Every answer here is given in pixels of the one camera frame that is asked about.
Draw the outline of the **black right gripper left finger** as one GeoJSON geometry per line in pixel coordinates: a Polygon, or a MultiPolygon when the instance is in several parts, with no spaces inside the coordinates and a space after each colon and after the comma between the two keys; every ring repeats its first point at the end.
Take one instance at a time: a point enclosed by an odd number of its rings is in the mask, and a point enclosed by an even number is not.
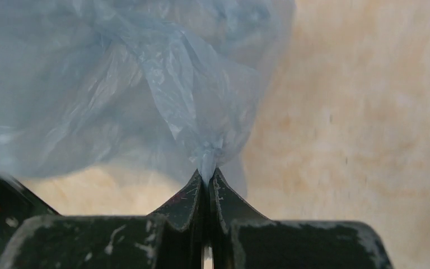
{"type": "Polygon", "coordinates": [[[0,268],[202,268],[202,178],[146,216],[41,215],[23,222],[0,268]]]}

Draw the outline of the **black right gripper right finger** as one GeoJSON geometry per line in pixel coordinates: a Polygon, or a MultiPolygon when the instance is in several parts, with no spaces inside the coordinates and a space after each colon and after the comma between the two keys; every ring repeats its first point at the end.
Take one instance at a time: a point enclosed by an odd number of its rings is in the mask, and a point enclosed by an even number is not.
{"type": "Polygon", "coordinates": [[[215,268],[392,268],[381,238],[363,222],[271,220],[219,169],[208,193],[215,268]]]}

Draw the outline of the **light blue plastic trash bag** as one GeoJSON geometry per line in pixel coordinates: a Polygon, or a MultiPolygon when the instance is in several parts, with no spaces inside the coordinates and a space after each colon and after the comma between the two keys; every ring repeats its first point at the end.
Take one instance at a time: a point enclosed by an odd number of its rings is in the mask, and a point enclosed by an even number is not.
{"type": "Polygon", "coordinates": [[[241,151],[294,1],[0,1],[0,174],[93,165],[186,183],[241,151]]]}

